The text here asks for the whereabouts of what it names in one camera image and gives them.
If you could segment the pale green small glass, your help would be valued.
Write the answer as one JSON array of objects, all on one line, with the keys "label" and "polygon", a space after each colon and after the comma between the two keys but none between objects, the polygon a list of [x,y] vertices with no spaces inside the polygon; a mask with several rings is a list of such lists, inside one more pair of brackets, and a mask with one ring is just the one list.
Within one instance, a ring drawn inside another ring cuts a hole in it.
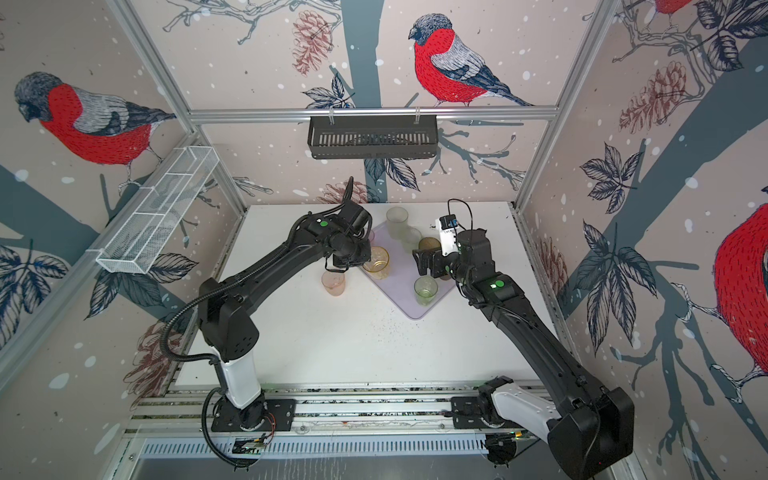
[{"label": "pale green small glass", "polygon": [[414,250],[418,249],[419,243],[422,240],[422,233],[415,227],[407,227],[402,233],[400,242],[404,251],[410,255]]}]

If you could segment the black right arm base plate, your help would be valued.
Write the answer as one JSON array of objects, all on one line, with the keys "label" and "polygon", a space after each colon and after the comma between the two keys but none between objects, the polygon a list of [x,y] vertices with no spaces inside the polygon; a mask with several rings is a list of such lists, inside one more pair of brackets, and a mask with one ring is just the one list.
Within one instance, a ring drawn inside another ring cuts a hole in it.
[{"label": "black right arm base plate", "polygon": [[457,430],[517,428],[515,422],[502,419],[492,405],[478,396],[456,396],[450,399],[449,417]]}]

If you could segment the dark brown glass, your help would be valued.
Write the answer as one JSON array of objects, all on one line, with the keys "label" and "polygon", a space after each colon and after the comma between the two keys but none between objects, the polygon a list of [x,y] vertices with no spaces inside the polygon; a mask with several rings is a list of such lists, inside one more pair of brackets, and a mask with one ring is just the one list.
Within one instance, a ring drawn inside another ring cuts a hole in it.
[{"label": "dark brown glass", "polygon": [[440,250],[441,242],[435,237],[423,237],[418,243],[419,250]]}]

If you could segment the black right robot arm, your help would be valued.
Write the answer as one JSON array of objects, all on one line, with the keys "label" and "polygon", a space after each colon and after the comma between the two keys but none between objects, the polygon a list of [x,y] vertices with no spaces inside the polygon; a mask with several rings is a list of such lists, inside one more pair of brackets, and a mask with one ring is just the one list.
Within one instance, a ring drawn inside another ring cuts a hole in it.
[{"label": "black right robot arm", "polygon": [[539,318],[524,290],[497,270],[483,229],[452,233],[455,243],[413,253],[420,275],[450,276],[468,304],[503,332],[532,367],[550,398],[531,395],[507,378],[478,394],[488,423],[511,421],[549,447],[571,479],[590,479],[633,452],[635,406],[620,388],[590,374]]}]

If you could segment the pale green tall glass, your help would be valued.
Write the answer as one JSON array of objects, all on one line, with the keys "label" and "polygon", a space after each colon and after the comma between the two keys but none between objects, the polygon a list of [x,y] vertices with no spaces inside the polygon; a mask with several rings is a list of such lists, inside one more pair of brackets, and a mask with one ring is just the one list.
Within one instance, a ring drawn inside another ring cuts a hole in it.
[{"label": "pale green tall glass", "polygon": [[386,212],[386,228],[392,239],[403,239],[409,229],[408,220],[408,211],[403,207],[395,206]]}]

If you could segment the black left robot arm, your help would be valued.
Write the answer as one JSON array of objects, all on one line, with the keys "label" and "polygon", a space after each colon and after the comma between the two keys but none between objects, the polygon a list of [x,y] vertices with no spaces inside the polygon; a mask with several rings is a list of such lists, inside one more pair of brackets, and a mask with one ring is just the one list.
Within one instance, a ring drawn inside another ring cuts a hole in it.
[{"label": "black left robot arm", "polygon": [[215,357],[224,396],[246,410],[262,396],[253,350],[259,331],[251,319],[258,307],[305,267],[333,260],[331,273],[344,273],[371,259],[372,217],[361,205],[339,206],[300,217],[287,239],[247,269],[200,287],[200,330]]}]

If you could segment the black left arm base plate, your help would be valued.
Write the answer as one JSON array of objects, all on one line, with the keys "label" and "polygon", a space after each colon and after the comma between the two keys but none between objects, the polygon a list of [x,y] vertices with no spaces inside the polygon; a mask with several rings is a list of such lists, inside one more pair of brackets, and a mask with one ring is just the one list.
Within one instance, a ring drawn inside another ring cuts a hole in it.
[{"label": "black left arm base plate", "polygon": [[237,409],[227,397],[213,407],[213,432],[287,432],[291,430],[297,402],[287,398],[257,398],[243,410]]}]

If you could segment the bright green glass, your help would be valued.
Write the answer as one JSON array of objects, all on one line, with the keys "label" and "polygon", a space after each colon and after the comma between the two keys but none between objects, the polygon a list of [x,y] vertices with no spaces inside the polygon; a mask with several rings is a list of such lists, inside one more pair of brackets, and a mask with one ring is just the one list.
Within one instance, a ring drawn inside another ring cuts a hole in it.
[{"label": "bright green glass", "polygon": [[416,279],[413,285],[416,302],[421,306],[429,305],[438,293],[436,280],[428,275]]}]

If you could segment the yellow amber glass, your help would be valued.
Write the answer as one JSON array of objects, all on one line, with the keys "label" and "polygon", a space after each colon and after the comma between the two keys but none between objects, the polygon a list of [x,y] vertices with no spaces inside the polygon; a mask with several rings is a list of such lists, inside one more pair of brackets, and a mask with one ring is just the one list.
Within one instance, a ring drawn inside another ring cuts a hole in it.
[{"label": "yellow amber glass", "polygon": [[390,273],[390,255],[379,246],[371,247],[370,260],[362,265],[363,270],[374,280],[384,280]]}]

